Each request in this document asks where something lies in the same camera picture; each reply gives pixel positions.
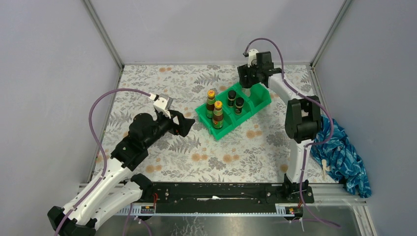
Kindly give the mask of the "large clear black lid jar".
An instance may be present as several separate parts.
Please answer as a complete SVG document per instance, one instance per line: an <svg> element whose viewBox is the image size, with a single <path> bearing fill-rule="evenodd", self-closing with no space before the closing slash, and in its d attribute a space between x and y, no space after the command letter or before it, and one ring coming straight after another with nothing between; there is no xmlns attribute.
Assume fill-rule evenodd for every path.
<svg viewBox="0 0 417 236"><path fill-rule="evenodd" d="M251 96L251 88L242 88L241 90L247 97Z"/></svg>

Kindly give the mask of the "small black cap spice jar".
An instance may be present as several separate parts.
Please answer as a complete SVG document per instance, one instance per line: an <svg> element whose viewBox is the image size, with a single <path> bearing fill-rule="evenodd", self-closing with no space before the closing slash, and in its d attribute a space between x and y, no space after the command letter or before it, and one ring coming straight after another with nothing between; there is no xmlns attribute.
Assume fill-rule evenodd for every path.
<svg viewBox="0 0 417 236"><path fill-rule="evenodd" d="M232 108L234 107L235 99L236 99L237 93L235 90L229 90L227 94L227 106Z"/></svg>

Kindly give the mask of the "yellow cap sauce bottle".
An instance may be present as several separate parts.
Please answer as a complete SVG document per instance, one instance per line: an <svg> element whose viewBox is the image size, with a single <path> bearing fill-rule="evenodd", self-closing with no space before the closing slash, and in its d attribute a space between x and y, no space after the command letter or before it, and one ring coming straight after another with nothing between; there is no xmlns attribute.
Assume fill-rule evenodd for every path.
<svg viewBox="0 0 417 236"><path fill-rule="evenodd" d="M216 92L214 90L209 90L207 92L207 101L206 101L206 116L209 119L212 119Z"/></svg>

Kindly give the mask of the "green cap chili sauce bottle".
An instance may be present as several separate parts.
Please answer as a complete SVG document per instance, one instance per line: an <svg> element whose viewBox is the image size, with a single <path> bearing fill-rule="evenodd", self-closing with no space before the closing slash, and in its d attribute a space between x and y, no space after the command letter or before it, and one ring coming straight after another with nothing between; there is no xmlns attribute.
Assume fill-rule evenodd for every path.
<svg viewBox="0 0 417 236"><path fill-rule="evenodd" d="M221 101L216 101L214 103L213 115L212 115L212 124L216 129L221 129L223 127L223 103Z"/></svg>

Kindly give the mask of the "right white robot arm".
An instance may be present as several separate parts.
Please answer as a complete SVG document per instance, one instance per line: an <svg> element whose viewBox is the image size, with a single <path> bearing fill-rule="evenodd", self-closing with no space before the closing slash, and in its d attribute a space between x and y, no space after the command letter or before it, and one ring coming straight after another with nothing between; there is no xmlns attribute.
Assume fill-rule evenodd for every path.
<svg viewBox="0 0 417 236"><path fill-rule="evenodd" d="M317 96L306 96L287 79L283 68L274 67L270 52L251 49L243 55L248 62L238 67L239 84L246 94L254 91L253 86L264 84L286 103L285 132L291 139L290 164L284 175L282 196L293 203L308 188L308 178L304 173L308 143L314 141L321 130L320 100Z"/></svg>

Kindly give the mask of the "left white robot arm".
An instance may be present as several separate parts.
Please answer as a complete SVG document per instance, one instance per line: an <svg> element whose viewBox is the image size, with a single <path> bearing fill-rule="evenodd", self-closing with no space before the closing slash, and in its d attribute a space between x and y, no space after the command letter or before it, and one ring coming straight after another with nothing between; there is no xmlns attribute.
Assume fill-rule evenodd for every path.
<svg viewBox="0 0 417 236"><path fill-rule="evenodd" d="M167 132L186 137L195 120L170 110L153 119L148 113L136 115L124 137L107 160L104 173L96 176L73 200L48 211L57 236L93 236L99 227L126 205L152 198L153 183L133 171L148 156L148 148Z"/></svg>

